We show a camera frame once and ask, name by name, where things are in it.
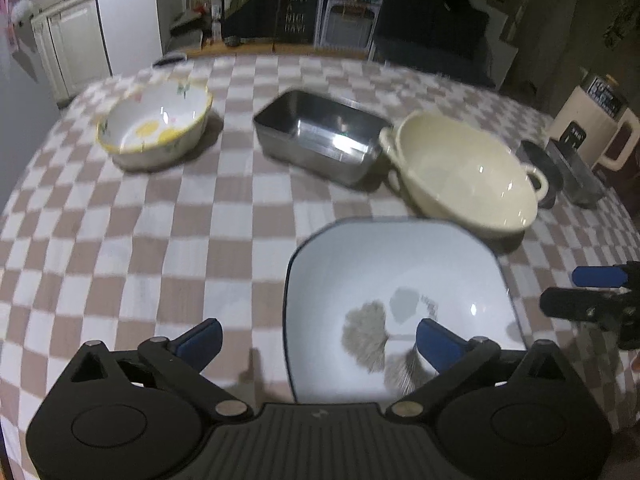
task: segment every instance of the silver screw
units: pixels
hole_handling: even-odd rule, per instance
[[[411,416],[418,416],[422,413],[424,408],[418,402],[413,402],[412,400],[401,400],[400,402],[396,402],[392,407],[391,411],[394,412],[397,416],[402,416],[404,418]]]
[[[216,404],[216,411],[222,416],[238,416],[247,410],[247,405],[242,400],[227,399]]]

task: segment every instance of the yellow rim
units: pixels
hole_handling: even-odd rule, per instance
[[[140,91],[144,91],[146,88],[152,87],[152,86],[160,86],[161,84],[167,83],[169,81],[169,79],[165,79],[164,81],[159,81],[156,83],[152,83],[152,84],[147,84],[142,86],[142,88],[140,89]],[[181,81],[181,80],[174,80],[177,83],[184,83],[184,84],[189,84],[190,86],[196,87],[196,88],[203,88],[204,91],[207,94],[207,105],[205,106],[205,109],[203,111],[203,113],[201,113],[199,116],[197,116],[193,121],[191,121],[191,123],[186,126],[185,128],[181,129],[181,130],[177,130],[172,133],[170,136],[165,137],[162,142],[153,142],[153,143],[149,143],[149,144],[143,144],[142,146],[138,146],[136,148],[129,148],[127,150],[123,150],[121,148],[119,148],[118,146],[114,146],[113,144],[107,144],[106,142],[103,142],[102,139],[100,138],[100,126],[104,123],[104,121],[106,121],[109,118],[110,113],[113,111],[113,109],[118,106],[121,102],[126,101],[127,99],[130,99],[131,96],[133,94],[135,94],[137,91],[132,92],[131,94],[129,94],[126,97],[121,97],[120,99],[118,99],[116,101],[116,103],[111,107],[111,110],[109,110],[109,113],[107,114],[107,116],[103,119],[101,119],[100,121],[97,122],[97,124],[95,125],[95,140],[98,142],[98,144],[100,144],[104,150],[107,153],[111,153],[113,155],[126,155],[127,153],[142,153],[142,152],[146,152],[146,150],[149,150],[151,148],[158,148],[160,146],[165,146],[171,142],[174,142],[174,140],[179,139],[180,137],[182,137],[185,133],[187,133],[189,130],[191,130],[193,128],[193,126],[197,123],[199,123],[205,115],[207,115],[207,113],[209,113],[209,110],[211,110],[211,105],[213,103],[213,94],[209,91],[209,89],[207,88],[206,85],[200,85],[200,84],[195,84],[189,80],[185,80],[185,81]]]

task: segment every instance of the cabinet door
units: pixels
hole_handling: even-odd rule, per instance
[[[87,0],[49,17],[62,77],[69,95],[110,76],[95,0]]]
[[[53,97],[56,101],[63,101],[69,97],[69,94],[66,91],[65,81],[62,79],[62,73],[56,59],[49,22],[47,20],[39,20],[33,23],[33,35],[36,39],[42,66],[53,89]]]

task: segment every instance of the ribbed black surface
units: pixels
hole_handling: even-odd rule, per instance
[[[385,420],[375,404],[268,404],[251,422],[218,428],[196,462],[183,472],[188,478],[467,478],[447,465],[426,430]]]

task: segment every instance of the checkered tablecloth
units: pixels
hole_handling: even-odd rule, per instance
[[[123,174],[94,143],[96,121],[137,85],[167,77],[212,90],[203,142],[173,168]],[[204,374],[254,406],[291,400],[282,297],[296,246],[335,219],[409,214],[384,186],[355,192],[265,158],[252,116],[292,86],[354,99],[393,121],[437,109],[512,148],[549,120],[437,76],[313,57],[223,57],[89,87],[35,153],[0,222],[0,418],[16,479],[36,477],[25,430],[89,339],[132,349],[217,317],[224,346]],[[639,248],[610,192],[593,211],[560,196],[519,247],[499,257],[526,342],[557,341],[614,430],[636,418],[634,354],[596,328],[546,318],[538,297],[548,286],[570,286],[577,265],[638,259]]]

